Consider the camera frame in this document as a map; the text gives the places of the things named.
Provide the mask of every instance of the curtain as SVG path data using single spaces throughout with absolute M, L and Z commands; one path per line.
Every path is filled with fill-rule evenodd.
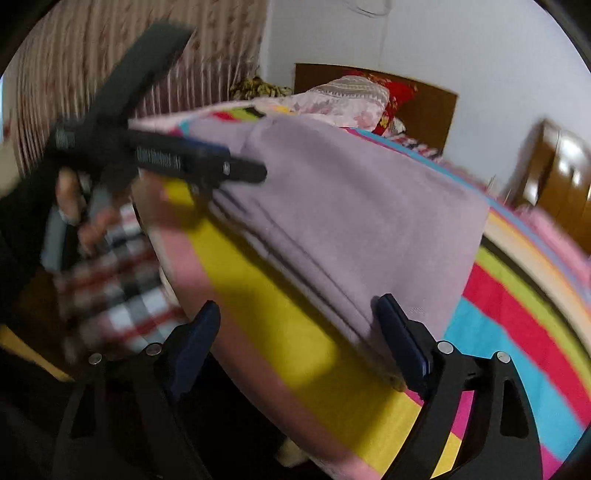
M 4 118 L 21 174 L 34 166 L 58 116 L 82 117 L 96 89 L 155 20 L 195 29 L 168 76 L 135 116 L 229 99 L 258 67 L 267 0 L 62 0 L 29 33 L 4 82 Z

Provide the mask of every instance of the red and white checkered cloth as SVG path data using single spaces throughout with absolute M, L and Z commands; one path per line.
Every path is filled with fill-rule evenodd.
M 60 316 L 71 329 L 64 351 L 72 363 L 90 352 L 142 351 L 187 322 L 166 295 L 133 205 L 124 206 L 121 217 L 108 230 L 103 253 L 55 277 Z

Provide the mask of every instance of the blue stripe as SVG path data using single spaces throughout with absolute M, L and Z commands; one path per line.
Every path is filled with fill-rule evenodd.
M 540 442 L 565 460 L 583 435 L 583 428 L 545 374 L 513 343 L 503 328 L 462 298 L 445 334 L 466 355 L 490 358 L 503 350 L 511 355 L 534 412 Z
M 546 245 L 540 239 L 540 237 L 538 237 L 531 230 L 531 228 L 529 226 L 527 226 L 519 218 L 517 218 L 515 215 L 513 215 L 507 208 L 505 208 L 504 206 L 502 206 L 500 203 L 496 202 L 495 200 L 491 199 L 488 195 L 484 194 L 482 191 L 480 191 L 474 185 L 468 183 L 466 180 L 461 179 L 460 177 L 454 175 L 453 173 L 449 172 L 445 168 L 443 168 L 443 167 L 437 165 L 436 163 L 433 163 L 432 161 L 428 160 L 427 158 L 423 157 L 422 155 L 419 155 L 418 153 L 413 152 L 412 150 L 409 150 L 408 148 L 403 147 L 402 145 L 399 145 L 399 144 L 397 144 L 391 140 L 388 140 L 384 137 L 379 137 L 371 132 L 368 132 L 365 130 L 359 130 L 356 128 L 354 130 L 360 136 L 367 137 L 372 141 L 375 141 L 375 142 L 385 145 L 387 147 L 393 148 L 396 151 L 403 153 L 404 155 L 412 158 L 413 160 L 417 160 L 420 163 L 426 165 L 427 167 L 432 168 L 433 170 L 438 171 L 439 173 L 443 173 L 447 177 L 450 177 L 451 179 L 461 183 L 465 187 L 473 190 L 474 192 L 477 192 L 479 195 L 481 195 L 488 202 L 490 207 L 494 208 L 499 213 L 499 215 L 501 215 L 507 222 L 509 222 L 511 225 L 513 225 L 515 228 L 517 228 L 520 232 L 522 232 L 525 236 L 527 236 L 527 238 L 529 238 L 532 241 L 532 243 L 544 254 L 544 256 L 546 256 L 564 274 L 564 276 L 568 279 L 570 284 L 573 286 L 573 288 L 576 290 L 576 292 L 579 294 L 579 296 L 583 299 L 583 301 L 585 301 L 587 304 L 591 304 L 591 301 L 589 299 L 589 296 L 586 293 L 586 290 L 581 286 L 580 281 L 570 271 L 570 268 L 565 265 L 565 263 L 562 261 L 562 259 L 550 247 L 548 247 L 548 245 Z

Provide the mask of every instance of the silver screw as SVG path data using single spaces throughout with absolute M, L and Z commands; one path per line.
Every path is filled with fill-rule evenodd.
M 100 353 L 93 353 L 90 357 L 88 357 L 88 363 L 91 365 L 98 365 L 102 359 L 103 356 Z
M 151 343 L 146 347 L 146 355 L 156 356 L 162 351 L 162 345 L 159 343 Z
M 441 353 L 449 355 L 453 352 L 453 345 L 449 342 L 439 342 L 437 344 L 437 350 L 439 350 Z
M 505 352 L 497 352 L 496 357 L 504 364 L 508 364 L 511 361 L 511 356 Z

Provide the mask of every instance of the wooden headboard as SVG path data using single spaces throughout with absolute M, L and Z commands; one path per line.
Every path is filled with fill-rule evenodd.
M 513 205 L 536 205 L 591 254 L 591 150 L 544 121 Z
M 456 109 L 457 95 L 453 92 L 390 73 L 342 65 L 296 63 L 294 93 L 302 93 L 336 80 L 349 70 L 376 73 L 382 77 L 416 86 L 418 91 L 414 99 L 400 107 L 396 116 L 406 125 L 406 134 L 409 137 L 439 150 L 443 149 L 452 124 L 453 112 Z

